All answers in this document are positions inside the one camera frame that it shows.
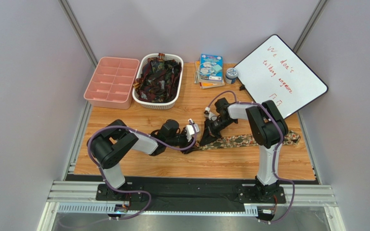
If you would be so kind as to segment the patterned paisley necktie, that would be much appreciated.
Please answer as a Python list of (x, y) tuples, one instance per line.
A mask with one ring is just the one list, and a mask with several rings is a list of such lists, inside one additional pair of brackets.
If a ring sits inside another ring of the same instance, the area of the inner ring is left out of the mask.
[[(299, 133), (290, 130), (284, 138), (283, 145), (297, 145), (300, 139), (301, 136)], [(258, 146), (258, 143), (250, 134), (223, 137), (206, 145), (202, 145), (199, 142), (197, 142), (196, 144), (196, 147), (198, 148), (199, 151), (249, 147), (249, 146)]]

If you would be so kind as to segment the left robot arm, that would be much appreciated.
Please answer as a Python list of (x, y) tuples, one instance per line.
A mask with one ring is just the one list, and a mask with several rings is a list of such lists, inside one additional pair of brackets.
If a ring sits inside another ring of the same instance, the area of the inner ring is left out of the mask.
[(87, 151), (112, 194), (142, 194), (142, 190), (130, 190), (124, 186), (126, 180), (120, 162), (126, 154), (134, 150), (157, 156), (168, 148), (187, 154), (195, 150), (199, 134), (199, 126), (192, 119), (183, 129), (179, 128), (177, 121), (169, 119), (150, 134), (128, 127), (118, 119), (89, 138)]

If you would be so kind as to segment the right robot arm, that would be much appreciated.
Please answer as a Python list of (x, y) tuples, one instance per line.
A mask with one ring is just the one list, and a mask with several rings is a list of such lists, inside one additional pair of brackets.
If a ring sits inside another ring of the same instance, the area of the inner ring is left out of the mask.
[(248, 120), (254, 140), (260, 148), (259, 171), (255, 177), (254, 194), (259, 200), (277, 196), (279, 179), (276, 161), (288, 126), (272, 100), (263, 103), (234, 102), (226, 98), (215, 102), (216, 119), (206, 118), (200, 146), (211, 144), (220, 139), (221, 131), (238, 120)]

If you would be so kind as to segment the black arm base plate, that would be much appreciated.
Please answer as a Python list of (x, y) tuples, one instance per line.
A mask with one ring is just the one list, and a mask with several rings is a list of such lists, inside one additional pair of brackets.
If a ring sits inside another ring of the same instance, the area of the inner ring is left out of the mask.
[(95, 202), (131, 202), (137, 210), (150, 203), (147, 211), (166, 212), (243, 212), (245, 204), (287, 205), (286, 180), (279, 183), (277, 196), (259, 200), (254, 194), (256, 180), (242, 179), (195, 179), (161, 177), (126, 177), (125, 187), (142, 190), (142, 194), (116, 196), (100, 182), (100, 176), (68, 176), (66, 180), (87, 180), (94, 183)]

